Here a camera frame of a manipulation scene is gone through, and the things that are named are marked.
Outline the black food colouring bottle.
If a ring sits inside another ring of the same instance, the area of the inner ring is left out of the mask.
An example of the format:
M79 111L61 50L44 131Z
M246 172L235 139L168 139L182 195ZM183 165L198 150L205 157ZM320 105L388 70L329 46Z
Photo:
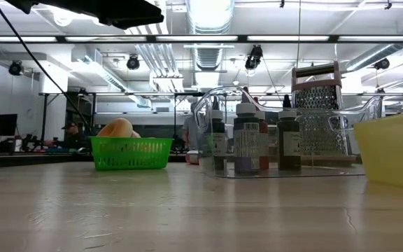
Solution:
M284 95L283 110L278 113L278 169L299 172L301 170L301 134L297 113L292 111L288 94Z
M218 98L214 97L211 109L211 150L216 172L223 172L225 170L226 149L227 144L223 112L220 110Z

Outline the purple food colouring bottle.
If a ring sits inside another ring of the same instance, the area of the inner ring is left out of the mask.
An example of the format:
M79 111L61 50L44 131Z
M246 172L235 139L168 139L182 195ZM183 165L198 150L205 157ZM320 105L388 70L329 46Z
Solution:
M233 125L234 170L237 174L257 172L260 168L258 140L260 135L257 109L243 88L241 102L236 105Z

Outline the dark red food colouring bottle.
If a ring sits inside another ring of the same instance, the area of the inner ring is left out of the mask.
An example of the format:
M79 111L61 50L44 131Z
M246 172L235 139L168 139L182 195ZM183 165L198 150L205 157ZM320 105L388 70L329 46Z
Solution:
M265 118L265 112L260 108L256 108L256 117L259 119L260 135L259 135L259 154L260 154L260 169L269 169L269 138L268 138L268 124Z

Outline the tan bread roll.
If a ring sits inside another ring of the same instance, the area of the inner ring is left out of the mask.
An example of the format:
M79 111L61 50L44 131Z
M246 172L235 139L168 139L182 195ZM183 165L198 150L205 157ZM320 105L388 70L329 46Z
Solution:
M130 121L125 118L116 118L98 133L98 137L131 137L133 127Z

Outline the person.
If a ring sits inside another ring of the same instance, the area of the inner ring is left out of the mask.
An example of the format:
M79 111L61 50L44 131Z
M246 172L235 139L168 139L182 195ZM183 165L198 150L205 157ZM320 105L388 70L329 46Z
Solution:
M195 117L196 102L190 105L190 116L185 119L183 124L183 140L189 151L198 150L198 126Z
M60 146L68 149L79 149L84 146L83 135L75 122L68 122L62 128L64 130L64 140Z

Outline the green plastic basket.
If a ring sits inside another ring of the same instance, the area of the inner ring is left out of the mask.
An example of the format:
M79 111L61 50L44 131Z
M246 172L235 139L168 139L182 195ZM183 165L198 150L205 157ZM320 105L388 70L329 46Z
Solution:
M97 171L164 169L173 139L91 136Z

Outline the black metal rack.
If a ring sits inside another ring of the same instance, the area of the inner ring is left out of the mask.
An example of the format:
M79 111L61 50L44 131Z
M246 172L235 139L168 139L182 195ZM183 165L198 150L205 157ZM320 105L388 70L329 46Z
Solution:
M90 99L91 112L82 113L77 108L77 103L71 103L71 112L83 120L83 124L89 127L92 133L98 126L105 125L106 119L115 116L153 116L171 115L173 124L177 124L178 115L187 116L188 110L179 109L183 100L202 97L203 92L68 92L68 96L87 97Z

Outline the clear plastic bin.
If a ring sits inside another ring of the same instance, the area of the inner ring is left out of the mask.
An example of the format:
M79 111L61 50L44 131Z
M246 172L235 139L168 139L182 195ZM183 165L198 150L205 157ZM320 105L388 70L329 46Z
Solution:
M342 108L339 115L344 116L347 122L345 133L349 138L350 151L355 156L355 162L349 167L311 166L302 162L302 136L301 136L301 170L281 171L278 169L278 113L283 110L284 95L289 95L292 105L292 94L267 93L258 94L248 91L250 100L256 108L265 112L268 124L269 138L269 169L259 169L253 173L237 174L234 170L234 140L233 125L236 118L236 105L241 102L243 87L219 87L205 93L195 106L195 117L198 126L199 164L206 174L226 179L246 178L277 178L277 177L312 177L312 176L347 176L362 174L358 167L360 151L353 126L368 120L378 119L382 116L383 95L376 94L364 101L361 105ZM225 170L215 171L211 150L211 109L213 98L217 97L220 110L223 112L225 124L226 144Z

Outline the wooden desk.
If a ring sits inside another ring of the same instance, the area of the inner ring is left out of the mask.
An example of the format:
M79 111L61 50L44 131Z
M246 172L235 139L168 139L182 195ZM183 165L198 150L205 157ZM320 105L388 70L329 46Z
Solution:
M20 151L20 152L9 152L9 153L0 153L0 156L40 156L40 155L90 155L90 152L87 152L85 149L76 150L76 149L63 149L63 148L48 148L43 150L34 150L34 151Z

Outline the black computer monitor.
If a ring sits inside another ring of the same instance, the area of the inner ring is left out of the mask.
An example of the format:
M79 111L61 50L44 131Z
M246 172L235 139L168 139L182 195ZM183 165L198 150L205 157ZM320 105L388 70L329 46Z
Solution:
M15 136L17 130L17 114L0 114L0 136Z

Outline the yellow plastic bin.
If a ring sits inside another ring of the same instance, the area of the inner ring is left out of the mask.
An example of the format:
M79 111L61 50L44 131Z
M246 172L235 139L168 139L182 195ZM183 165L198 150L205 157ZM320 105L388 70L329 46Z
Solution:
M403 186L403 114L353 126L369 181Z

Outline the black aluminium rig frame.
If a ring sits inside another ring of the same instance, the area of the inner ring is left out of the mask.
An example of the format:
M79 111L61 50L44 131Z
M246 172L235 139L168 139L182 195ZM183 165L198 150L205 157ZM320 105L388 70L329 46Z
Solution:
M48 105L61 101L71 84L76 92L205 92L207 82L197 83L192 54L197 48L223 48L219 74L227 85L245 69L246 55L261 45L262 68L287 76L296 65L283 57L289 47L309 49L309 63L327 64L326 46L403 43L403 35L116 35L116 36L2 36L0 35L0 112L16 113L24 133L41 133L47 123ZM126 67L129 55L139 56L140 67ZM386 57L395 69L403 67L403 49ZM13 60L21 60L24 73L8 72ZM160 115L121 115L134 123L161 121Z

